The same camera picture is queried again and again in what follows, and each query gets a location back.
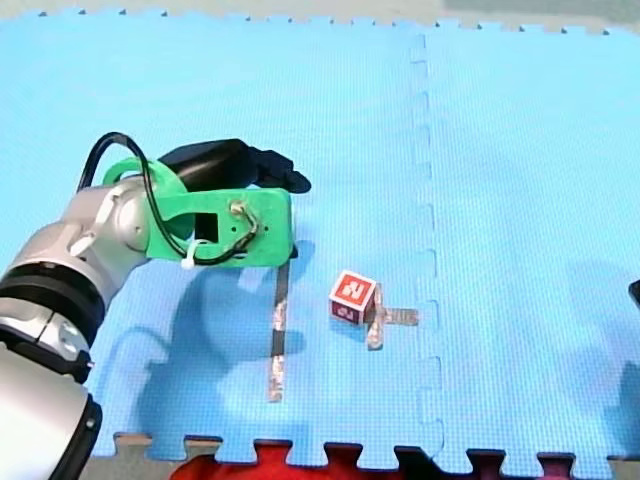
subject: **red cube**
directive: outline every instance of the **red cube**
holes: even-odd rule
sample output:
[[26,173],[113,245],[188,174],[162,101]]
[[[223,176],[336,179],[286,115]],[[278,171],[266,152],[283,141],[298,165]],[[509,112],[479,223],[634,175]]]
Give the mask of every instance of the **red cube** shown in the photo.
[[376,282],[344,270],[329,295],[329,311],[334,317],[362,325],[373,306]]

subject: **red fabric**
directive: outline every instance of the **red fabric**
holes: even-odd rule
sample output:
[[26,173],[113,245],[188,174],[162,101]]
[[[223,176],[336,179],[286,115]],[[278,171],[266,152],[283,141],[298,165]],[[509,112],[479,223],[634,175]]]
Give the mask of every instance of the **red fabric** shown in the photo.
[[[299,468],[286,464],[288,446],[261,445],[256,447],[257,465],[221,465],[211,457],[197,457],[180,467],[170,480],[402,480],[400,472],[364,472],[356,468],[360,451],[354,448],[335,448],[327,451],[327,468]],[[545,476],[540,480],[569,480],[571,461],[542,461]],[[475,465],[475,474],[460,476],[439,475],[441,480],[499,480],[500,461],[485,458]]]
[[258,464],[221,465],[211,457],[197,457],[181,466],[170,480],[402,480],[399,472],[364,472],[356,468],[359,451],[336,449],[327,452],[327,468],[298,468],[286,464],[288,446],[256,448]]

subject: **blue foam mat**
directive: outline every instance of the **blue foam mat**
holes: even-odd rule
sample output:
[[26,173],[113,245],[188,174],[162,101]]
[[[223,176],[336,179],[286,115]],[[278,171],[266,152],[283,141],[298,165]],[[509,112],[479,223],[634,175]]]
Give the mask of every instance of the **blue foam mat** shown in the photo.
[[[296,198],[284,401],[266,396],[274,272],[153,262],[93,348],[95,454],[144,432],[155,458],[204,435],[224,439],[220,460],[270,439],[322,465],[345,442],[364,468],[410,446],[464,473],[468,449],[497,449],[519,476],[573,453],[579,478],[638,454],[637,37],[117,12],[0,24],[0,260],[59,216],[108,130],[151,156],[237,136],[314,189]],[[368,352],[327,316],[342,268],[420,326]]]

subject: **white zip tie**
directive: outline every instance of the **white zip tie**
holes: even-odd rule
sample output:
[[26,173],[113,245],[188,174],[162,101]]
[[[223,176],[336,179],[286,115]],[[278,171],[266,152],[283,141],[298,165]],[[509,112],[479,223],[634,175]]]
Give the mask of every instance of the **white zip tie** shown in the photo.
[[201,243],[209,243],[207,240],[195,239],[193,242],[189,244],[189,248],[187,249],[187,256],[180,260],[180,265],[185,270],[191,270],[196,266],[195,256],[196,256],[196,248]]

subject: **tape strip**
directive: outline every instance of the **tape strip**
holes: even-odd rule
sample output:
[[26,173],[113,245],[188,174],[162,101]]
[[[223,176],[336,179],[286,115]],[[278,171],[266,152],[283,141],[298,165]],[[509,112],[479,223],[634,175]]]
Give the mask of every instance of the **tape strip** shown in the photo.
[[371,309],[370,322],[367,322],[367,348],[379,350],[384,343],[384,324],[387,309],[382,301],[382,286],[376,285],[373,292],[373,308]]
[[365,318],[367,323],[367,348],[380,350],[384,343],[384,325],[418,325],[418,310],[412,308],[386,308],[382,296],[382,285],[377,284],[373,293],[373,308]]
[[276,299],[273,309],[271,358],[269,359],[270,402],[282,401],[284,393],[284,342],[287,326],[287,297],[289,296],[289,262],[278,269]]
[[386,322],[393,325],[406,325],[414,327],[418,325],[418,310],[412,308],[388,308],[388,315],[385,317]]

